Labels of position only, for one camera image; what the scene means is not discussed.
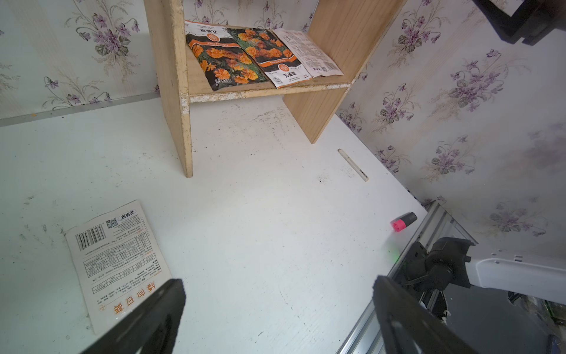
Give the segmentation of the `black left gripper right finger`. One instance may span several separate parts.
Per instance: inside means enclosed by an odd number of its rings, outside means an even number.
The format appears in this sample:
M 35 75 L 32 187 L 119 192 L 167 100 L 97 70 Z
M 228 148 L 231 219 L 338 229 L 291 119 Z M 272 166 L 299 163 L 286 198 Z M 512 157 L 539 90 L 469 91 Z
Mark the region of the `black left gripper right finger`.
M 373 303 L 387 353 L 474 353 L 392 279 L 379 276 Z

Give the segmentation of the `white barcode seed bag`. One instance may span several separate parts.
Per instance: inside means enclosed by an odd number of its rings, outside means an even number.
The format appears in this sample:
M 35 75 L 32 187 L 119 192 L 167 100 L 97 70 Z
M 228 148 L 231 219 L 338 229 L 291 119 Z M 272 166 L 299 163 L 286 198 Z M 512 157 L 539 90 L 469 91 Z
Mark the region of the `white barcode seed bag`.
M 97 335 L 172 279 L 139 201 L 74 227 L 65 237 Z

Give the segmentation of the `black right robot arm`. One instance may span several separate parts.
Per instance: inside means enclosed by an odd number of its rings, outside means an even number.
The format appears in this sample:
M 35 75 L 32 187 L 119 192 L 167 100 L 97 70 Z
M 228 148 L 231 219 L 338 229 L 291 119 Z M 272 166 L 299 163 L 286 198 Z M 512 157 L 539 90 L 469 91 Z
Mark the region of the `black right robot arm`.
M 410 1 L 398 175 L 477 240 L 472 283 L 565 301 L 565 35 L 498 39 L 471 1 Z

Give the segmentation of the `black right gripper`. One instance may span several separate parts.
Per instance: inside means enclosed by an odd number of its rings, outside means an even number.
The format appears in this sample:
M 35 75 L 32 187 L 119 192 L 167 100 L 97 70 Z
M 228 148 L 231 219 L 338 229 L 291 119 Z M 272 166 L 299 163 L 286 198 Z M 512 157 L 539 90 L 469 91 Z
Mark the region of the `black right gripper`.
M 526 0 L 512 15 L 494 2 L 473 0 L 502 41 L 534 46 L 553 30 L 565 31 L 565 1 Z

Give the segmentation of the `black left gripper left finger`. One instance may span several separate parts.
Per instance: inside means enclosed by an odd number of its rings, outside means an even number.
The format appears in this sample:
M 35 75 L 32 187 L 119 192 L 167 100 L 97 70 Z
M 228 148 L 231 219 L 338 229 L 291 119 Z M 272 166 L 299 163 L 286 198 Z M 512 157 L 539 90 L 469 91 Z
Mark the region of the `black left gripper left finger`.
M 180 279 L 166 281 L 84 353 L 172 353 L 186 303 Z

